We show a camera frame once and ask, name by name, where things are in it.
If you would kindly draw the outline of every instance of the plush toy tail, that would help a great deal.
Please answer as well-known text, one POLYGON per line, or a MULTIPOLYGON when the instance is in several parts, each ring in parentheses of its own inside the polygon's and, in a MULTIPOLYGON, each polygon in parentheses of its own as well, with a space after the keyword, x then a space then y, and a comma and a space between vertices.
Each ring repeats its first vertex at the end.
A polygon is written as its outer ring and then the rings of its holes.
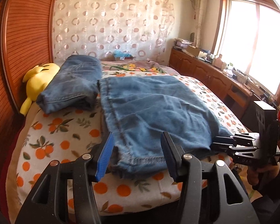
POLYGON ((26 114, 28 113, 28 110, 31 107, 31 104, 32 104, 32 100, 30 98, 27 98, 21 106, 20 113, 23 114, 24 116, 26 116, 26 114))

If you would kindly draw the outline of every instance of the window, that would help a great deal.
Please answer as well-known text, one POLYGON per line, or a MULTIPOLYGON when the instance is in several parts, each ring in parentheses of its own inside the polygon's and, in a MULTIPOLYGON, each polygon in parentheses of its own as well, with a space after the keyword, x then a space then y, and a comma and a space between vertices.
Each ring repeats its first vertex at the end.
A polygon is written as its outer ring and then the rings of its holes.
POLYGON ((226 0, 223 20, 214 53, 275 95, 280 84, 280 13, 260 2, 226 0))

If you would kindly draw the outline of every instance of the yellow plush toy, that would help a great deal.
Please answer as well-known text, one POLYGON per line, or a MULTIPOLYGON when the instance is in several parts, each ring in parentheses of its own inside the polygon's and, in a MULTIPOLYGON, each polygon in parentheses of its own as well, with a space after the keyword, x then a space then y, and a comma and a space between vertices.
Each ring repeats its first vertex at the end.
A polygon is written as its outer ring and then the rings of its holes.
POLYGON ((21 114, 26 116, 32 101, 36 101, 38 95, 48 86, 59 69, 60 67, 56 64, 48 63, 43 66, 36 66, 25 74, 23 82, 27 82, 27 99, 21 106, 21 114))

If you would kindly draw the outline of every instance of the metal screw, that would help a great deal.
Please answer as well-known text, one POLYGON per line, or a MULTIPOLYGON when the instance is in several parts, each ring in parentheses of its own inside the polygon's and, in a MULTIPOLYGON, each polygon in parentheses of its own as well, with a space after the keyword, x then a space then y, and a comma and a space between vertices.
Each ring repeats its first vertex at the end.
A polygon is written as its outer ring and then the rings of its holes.
POLYGON ((191 154, 184 154, 184 159, 191 160, 192 159, 192 155, 191 154))
POLYGON ((52 167, 55 167, 55 166, 58 165, 58 161, 57 161, 57 160, 53 160, 53 161, 50 162, 50 165, 51 165, 52 167))
POLYGON ((222 160, 217 160, 216 161, 216 164, 219 166, 219 167, 223 167, 225 165, 225 162, 222 161, 222 160))
POLYGON ((84 154, 84 155, 82 156, 82 158, 83 158, 84 160, 88 160, 88 159, 91 158, 91 155, 90 155, 89 153, 86 153, 86 154, 84 154))

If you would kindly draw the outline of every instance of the black sleeve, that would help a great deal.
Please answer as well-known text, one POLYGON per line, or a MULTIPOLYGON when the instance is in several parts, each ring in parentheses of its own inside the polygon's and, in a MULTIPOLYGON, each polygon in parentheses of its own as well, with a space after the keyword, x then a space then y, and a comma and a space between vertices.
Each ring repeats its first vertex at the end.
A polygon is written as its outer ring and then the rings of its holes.
POLYGON ((262 190, 259 191, 263 196, 268 195, 271 200, 280 199, 280 171, 275 179, 266 184, 262 190))

